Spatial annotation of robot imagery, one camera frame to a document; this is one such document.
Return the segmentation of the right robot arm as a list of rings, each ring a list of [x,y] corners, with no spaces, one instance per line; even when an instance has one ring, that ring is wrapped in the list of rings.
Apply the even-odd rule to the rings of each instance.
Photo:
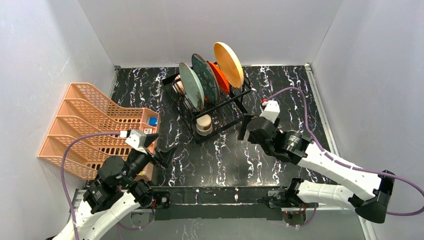
[[[283,163],[315,171],[335,181],[335,185],[293,178],[286,188],[271,190],[264,199],[270,208],[289,205],[326,204],[353,210],[377,224],[386,220],[394,179],[389,171],[364,172],[362,168],[321,150],[310,137],[298,131],[281,131],[263,116],[245,115],[238,139],[248,134],[248,142],[260,145],[264,153]]]

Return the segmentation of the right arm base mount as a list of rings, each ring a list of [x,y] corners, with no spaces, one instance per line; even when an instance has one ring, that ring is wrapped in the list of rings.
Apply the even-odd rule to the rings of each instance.
[[[314,219],[319,206],[317,202],[307,203],[300,199],[300,186],[305,182],[301,178],[293,178],[288,187],[269,190],[265,196],[258,198],[256,203],[264,204],[270,209],[282,210],[287,227],[305,227]]]

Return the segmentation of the orange red plate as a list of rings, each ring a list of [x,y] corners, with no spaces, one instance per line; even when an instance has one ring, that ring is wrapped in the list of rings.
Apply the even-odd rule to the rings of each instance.
[[[213,71],[213,73],[216,77],[216,80],[217,80],[219,87],[222,89],[222,91],[224,93],[229,95],[230,94],[230,85],[229,85],[229,82],[228,82],[226,76],[222,72],[222,70],[219,68],[219,66],[217,64],[215,64],[213,62],[209,62],[208,64],[211,67],[211,69],[212,69],[212,71]]]

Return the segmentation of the yellow plate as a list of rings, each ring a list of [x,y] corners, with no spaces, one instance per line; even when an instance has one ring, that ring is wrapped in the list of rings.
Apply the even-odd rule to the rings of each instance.
[[[214,55],[229,84],[240,89],[244,84],[244,71],[233,49],[224,42],[215,42]]]

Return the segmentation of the dark teal plate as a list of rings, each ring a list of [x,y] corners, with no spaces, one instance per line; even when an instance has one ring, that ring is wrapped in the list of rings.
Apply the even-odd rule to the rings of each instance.
[[[191,56],[191,63],[192,69],[201,83],[205,98],[214,105],[218,104],[221,100],[219,86],[209,63],[197,53]]]

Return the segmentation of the stainless steel cup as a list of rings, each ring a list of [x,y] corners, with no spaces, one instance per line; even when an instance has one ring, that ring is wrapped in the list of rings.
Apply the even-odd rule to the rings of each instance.
[[[207,136],[213,131],[212,118],[205,114],[196,119],[196,131],[201,136]]]

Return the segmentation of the mint green flower plate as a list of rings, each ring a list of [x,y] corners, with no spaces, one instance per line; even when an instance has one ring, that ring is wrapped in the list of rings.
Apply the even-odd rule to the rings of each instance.
[[[187,98],[194,109],[201,112],[204,109],[205,94],[198,76],[185,62],[181,62],[178,68]]]

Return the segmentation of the black wire dish rack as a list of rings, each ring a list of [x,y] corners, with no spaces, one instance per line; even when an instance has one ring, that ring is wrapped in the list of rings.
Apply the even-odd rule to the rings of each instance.
[[[180,63],[174,75],[162,80],[162,86],[197,144],[241,123],[248,112],[243,98],[252,91],[246,76],[241,88],[221,89],[206,61],[197,61],[194,66]]]

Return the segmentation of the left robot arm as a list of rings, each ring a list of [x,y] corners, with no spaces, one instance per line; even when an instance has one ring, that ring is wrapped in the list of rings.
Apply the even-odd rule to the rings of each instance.
[[[121,156],[112,155],[106,158],[97,171],[97,176],[83,194],[83,199],[77,209],[74,208],[70,196],[66,196],[70,206],[70,220],[60,233],[52,236],[53,240],[99,240],[113,226],[119,224],[125,216],[141,208],[156,210],[170,207],[168,191],[154,191],[143,179],[136,176],[149,164],[164,168],[174,157],[177,147],[162,150],[158,147],[154,152],[148,146],[157,138],[157,133],[145,134],[140,130],[121,130],[90,133],[73,140],[65,149],[61,166],[71,147],[80,141],[99,136],[116,136],[124,139],[130,146],[126,160]]]

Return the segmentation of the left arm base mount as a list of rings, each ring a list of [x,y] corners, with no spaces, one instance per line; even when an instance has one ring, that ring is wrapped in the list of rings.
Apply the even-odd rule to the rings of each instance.
[[[142,209],[168,209],[170,207],[171,195],[169,191],[154,190],[151,188],[133,188],[125,191],[133,197],[134,202],[140,205]]]

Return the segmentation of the orange patterned bowl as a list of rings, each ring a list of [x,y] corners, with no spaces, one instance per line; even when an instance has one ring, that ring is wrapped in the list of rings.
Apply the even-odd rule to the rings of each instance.
[[[178,74],[173,83],[173,89],[176,93],[180,94],[181,96],[184,96],[186,94],[183,82],[181,81],[181,75]]]

